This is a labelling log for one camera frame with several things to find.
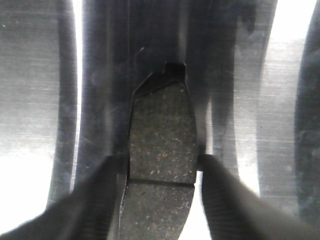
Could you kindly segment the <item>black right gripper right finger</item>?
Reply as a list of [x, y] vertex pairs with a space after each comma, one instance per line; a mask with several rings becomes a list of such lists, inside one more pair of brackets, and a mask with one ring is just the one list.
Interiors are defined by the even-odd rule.
[[202, 204], [213, 240], [318, 240], [320, 232], [276, 210], [213, 155], [199, 155]]

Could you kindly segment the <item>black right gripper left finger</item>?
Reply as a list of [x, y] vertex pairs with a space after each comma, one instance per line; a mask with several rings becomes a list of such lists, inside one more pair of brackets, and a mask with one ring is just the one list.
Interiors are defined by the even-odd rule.
[[118, 156], [96, 171], [43, 214], [0, 236], [2, 240], [106, 240], [116, 208]]

